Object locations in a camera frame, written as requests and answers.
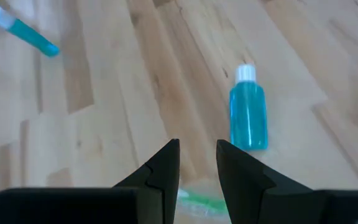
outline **hardwood floor plank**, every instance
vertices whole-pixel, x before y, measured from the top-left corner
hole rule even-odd
[[[46,186],[51,173],[71,165],[67,118],[42,113],[23,123],[21,133],[23,186]]]
[[[113,86],[120,90],[129,132],[139,164],[142,164],[168,141],[168,137],[127,4],[125,1],[100,1],[98,4],[82,1],[80,6],[87,37],[92,37],[92,43],[99,43],[90,44],[89,52],[102,55],[101,59],[93,60],[98,67],[95,71],[110,77]],[[109,60],[101,64],[103,58]]]
[[[274,0],[264,8],[328,97],[349,97],[352,74],[346,65],[351,59],[344,49],[323,28],[314,26],[296,2]]]
[[[238,65],[254,59],[220,3],[178,0],[177,4],[228,108]]]
[[[113,186],[138,168],[127,123],[115,115],[91,106],[68,118],[67,140],[75,186]]]
[[[89,62],[84,46],[83,26],[77,4],[77,1],[56,0],[53,2],[55,10],[58,11],[69,113],[94,103]]]
[[[132,21],[165,129],[170,138],[181,139],[181,149],[189,155],[184,155],[181,160],[182,180],[188,182],[202,176],[216,176],[217,171],[213,169],[216,162],[211,152],[215,142],[208,141],[202,128],[195,102],[153,2],[127,2],[132,18],[137,18],[136,22]]]
[[[49,187],[72,187],[73,181],[71,179],[70,169],[68,167],[59,171],[51,173],[47,177],[47,185]]]
[[[332,20],[329,24],[329,30],[333,36],[341,43],[342,47],[347,50],[352,59],[358,64],[358,43],[352,38],[352,34],[341,29],[339,21]]]
[[[128,46],[120,42],[123,39],[130,40],[130,38],[134,40],[135,36],[133,29],[132,33],[128,33],[126,28],[124,29],[119,25],[126,19],[130,23],[129,13],[125,11],[125,1],[79,1],[78,4],[81,20],[84,25],[85,48],[89,55],[94,56],[89,58],[89,68],[91,70],[95,105],[84,111],[87,115],[81,115],[82,113],[78,115],[73,114],[73,118],[78,116],[78,119],[72,121],[72,124],[77,126],[77,130],[80,128],[79,124],[86,124],[87,128],[81,128],[81,130],[86,131],[84,135],[81,135],[81,138],[90,138],[90,141],[93,142],[91,144],[94,145],[90,147],[98,148],[98,146],[103,146],[103,157],[94,156],[89,161],[89,165],[82,167],[79,163],[77,168],[84,170],[85,173],[93,173],[96,170],[100,170],[102,173],[95,173],[94,175],[95,178],[100,178],[95,180],[96,183],[99,185],[114,185],[140,166],[139,156],[149,156],[150,153],[156,150],[150,145],[145,145],[144,149],[136,148],[141,145],[141,139],[139,139],[141,137],[132,133],[130,119],[133,119],[133,117],[131,116],[130,118],[129,114],[142,114],[145,111],[139,105],[137,108],[139,109],[138,112],[127,112],[126,100],[123,94],[132,93],[131,89],[122,90],[119,78],[120,75],[136,76],[134,73],[136,67],[131,65],[131,61],[126,62],[131,57],[126,57],[124,52],[120,52],[122,47],[125,53],[125,49],[128,52],[130,50],[134,51],[129,53],[129,55],[136,54],[136,45]],[[142,61],[135,60],[132,63],[137,64],[142,63]],[[133,95],[133,97],[136,97],[141,93],[135,92],[134,94],[136,95]],[[76,175],[79,175],[81,172],[76,173],[74,169],[73,179],[75,184],[89,185],[91,183],[83,175],[76,178]]]
[[[46,38],[60,45],[59,18],[53,1],[36,0],[38,30]],[[39,92],[42,112],[65,116],[68,114],[67,93],[65,88],[65,69],[63,56],[57,55],[53,60],[38,57]]]
[[[0,147],[0,190],[21,186],[19,142]]]
[[[21,174],[21,186],[26,185],[27,178],[27,153],[29,151],[29,125],[30,121],[25,120],[20,123],[20,174]]]
[[[196,104],[209,141],[229,140],[230,122],[226,99],[216,91],[218,86],[200,52],[180,8],[175,2],[158,8],[165,24],[173,52],[182,68],[183,79]]]
[[[332,102],[318,105],[316,112],[328,126],[328,129],[343,148],[347,158],[358,171],[358,127],[341,114],[333,106]]]

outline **wooden floor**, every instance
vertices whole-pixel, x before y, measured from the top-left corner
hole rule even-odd
[[[314,189],[358,189],[358,0],[0,5],[62,49],[0,29],[0,190],[112,186],[179,138],[181,185],[220,195],[215,144],[244,62],[267,97],[270,147],[253,155]]]

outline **blue bottle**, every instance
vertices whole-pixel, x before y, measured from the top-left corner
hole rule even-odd
[[[255,67],[240,65],[236,85],[230,91],[231,143],[244,150],[266,149],[265,93],[256,82]]]

